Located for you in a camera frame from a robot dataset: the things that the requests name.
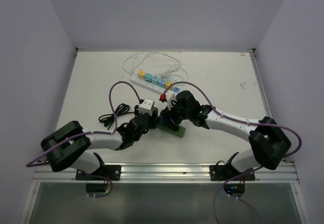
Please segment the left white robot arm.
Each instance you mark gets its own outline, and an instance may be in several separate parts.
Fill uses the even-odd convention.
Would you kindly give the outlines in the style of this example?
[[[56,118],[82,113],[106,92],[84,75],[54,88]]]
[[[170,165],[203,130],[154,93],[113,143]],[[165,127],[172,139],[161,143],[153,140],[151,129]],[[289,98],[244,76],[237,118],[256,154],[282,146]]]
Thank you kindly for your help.
[[[99,180],[105,174],[104,162],[99,154],[89,153],[87,150],[125,150],[150,129],[155,129],[157,121],[156,107],[150,113],[144,114],[136,107],[135,117],[119,126],[113,134],[95,131],[85,135],[87,131],[80,123],[71,121],[44,138],[40,146],[53,172],[74,168],[87,172],[94,180]]]

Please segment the blue plug adapter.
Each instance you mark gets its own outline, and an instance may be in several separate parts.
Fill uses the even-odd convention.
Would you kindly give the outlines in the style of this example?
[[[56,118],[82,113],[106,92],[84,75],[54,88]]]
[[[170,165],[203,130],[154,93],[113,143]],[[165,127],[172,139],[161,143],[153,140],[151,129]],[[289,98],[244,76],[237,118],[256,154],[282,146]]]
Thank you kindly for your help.
[[[162,116],[159,116],[157,119],[157,124],[160,126],[164,126],[164,120]]]

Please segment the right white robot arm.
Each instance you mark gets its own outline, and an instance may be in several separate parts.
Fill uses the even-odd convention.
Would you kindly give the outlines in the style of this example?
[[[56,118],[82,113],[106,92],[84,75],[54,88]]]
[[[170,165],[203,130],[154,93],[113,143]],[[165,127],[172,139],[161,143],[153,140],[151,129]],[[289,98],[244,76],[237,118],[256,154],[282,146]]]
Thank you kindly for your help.
[[[220,130],[250,144],[249,150],[234,153],[216,168],[223,179],[236,180],[244,172],[260,166],[275,170],[291,147],[288,137],[270,117],[235,119],[217,113],[210,105],[201,105],[190,91],[167,91],[160,96],[160,101],[167,104],[160,113],[162,124],[172,131],[178,131],[181,122],[188,120],[197,127]]]

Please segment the green power strip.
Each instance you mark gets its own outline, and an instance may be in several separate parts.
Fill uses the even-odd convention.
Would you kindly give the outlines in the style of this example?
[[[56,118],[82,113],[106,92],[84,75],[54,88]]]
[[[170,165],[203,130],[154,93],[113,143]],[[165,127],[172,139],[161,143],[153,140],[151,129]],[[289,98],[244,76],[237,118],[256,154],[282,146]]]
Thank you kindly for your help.
[[[179,138],[184,137],[185,131],[186,131],[186,128],[184,128],[182,126],[179,126],[179,129],[176,130],[176,131],[174,131],[174,130],[172,130],[172,129],[164,126],[164,125],[160,125],[160,124],[157,125],[157,128],[164,131],[164,132],[167,132],[167,133],[169,133],[169,134],[171,134],[173,136],[179,137]]]

